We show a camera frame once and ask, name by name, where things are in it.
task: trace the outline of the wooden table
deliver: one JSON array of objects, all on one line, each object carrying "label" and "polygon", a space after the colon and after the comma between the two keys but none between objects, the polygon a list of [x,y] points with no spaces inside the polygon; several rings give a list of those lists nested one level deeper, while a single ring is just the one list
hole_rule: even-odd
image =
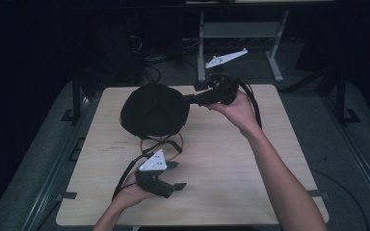
[{"label": "wooden table", "polygon": [[[193,87],[173,87],[183,94]],[[111,202],[128,164],[140,155],[140,139],[119,124],[122,105],[135,88],[106,89],[99,102],[64,199],[57,222],[64,226],[94,225]],[[271,85],[252,86],[260,107],[263,129],[282,160],[309,191],[317,190],[304,154]],[[184,152],[161,179],[188,185],[170,198],[155,197],[124,211],[118,225],[248,225],[277,224],[262,178],[247,140],[223,115],[191,105],[180,133]],[[175,154],[163,146],[166,157]],[[313,197],[325,221],[321,197]]]}]

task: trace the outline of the forearm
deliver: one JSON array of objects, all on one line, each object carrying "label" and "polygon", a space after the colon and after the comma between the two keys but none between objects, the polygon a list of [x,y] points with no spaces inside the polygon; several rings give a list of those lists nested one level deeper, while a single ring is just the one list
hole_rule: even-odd
[{"label": "forearm", "polygon": [[306,189],[281,160],[260,128],[242,132],[253,150],[266,191],[284,230],[327,230]]},{"label": "forearm", "polygon": [[97,224],[93,228],[93,231],[111,231],[116,226],[117,220],[119,216],[124,211],[124,209],[120,208],[118,203],[114,201],[110,204],[101,218],[98,220]]}]

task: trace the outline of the white triangle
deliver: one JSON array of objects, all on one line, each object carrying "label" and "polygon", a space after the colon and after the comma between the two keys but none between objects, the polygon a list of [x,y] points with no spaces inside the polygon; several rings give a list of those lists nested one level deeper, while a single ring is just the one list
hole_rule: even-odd
[{"label": "white triangle", "polygon": [[140,171],[151,170],[166,170],[167,163],[165,162],[164,152],[162,149],[158,150],[146,162],[140,166]]}]

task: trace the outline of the person's left hand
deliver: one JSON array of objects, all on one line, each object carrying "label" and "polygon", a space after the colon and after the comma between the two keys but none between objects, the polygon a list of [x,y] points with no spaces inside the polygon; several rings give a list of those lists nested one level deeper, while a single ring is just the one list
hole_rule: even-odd
[{"label": "person's left hand", "polygon": [[135,171],[133,171],[127,176],[121,191],[113,202],[117,201],[122,209],[126,209],[154,196],[156,196],[154,193],[146,192],[137,185]]}]

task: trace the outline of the white plastic piece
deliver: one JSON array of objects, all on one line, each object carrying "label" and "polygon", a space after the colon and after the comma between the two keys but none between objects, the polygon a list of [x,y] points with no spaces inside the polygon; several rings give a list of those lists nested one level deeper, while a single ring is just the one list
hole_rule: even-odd
[{"label": "white plastic piece", "polygon": [[167,163],[165,162],[164,152],[162,149],[158,150],[140,166],[140,171],[152,170],[167,170]]},{"label": "white plastic piece", "polygon": [[236,52],[236,53],[232,53],[232,54],[228,54],[228,55],[224,55],[224,56],[220,56],[220,57],[214,56],[213,60],[211,62],[207,63],[205,65],[205,67],[210,68],[210,67],[213,67],[213,66],[224,64],[224,63],[229,62],[231,60],[234,60],[234,59],[236,59],[240,56],[243,56],[247,53],[248,53],[248,50],[246,48],[243,48],[242,51],[239,51],[239,52]]}]

